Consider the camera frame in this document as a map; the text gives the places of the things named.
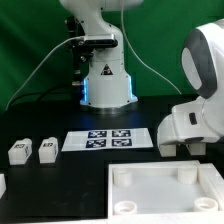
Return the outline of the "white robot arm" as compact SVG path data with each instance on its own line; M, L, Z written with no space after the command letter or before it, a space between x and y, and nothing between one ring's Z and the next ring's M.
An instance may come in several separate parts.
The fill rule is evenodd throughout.
M131 9L144 0L59 0L84 29L76 45L93 51L81 103L94 109L119 109L137 101L124 68L123 34L102 13ZM160 123L157 144L218 142L224 139L224 19L195 28L181 54L194 101L176 105Z

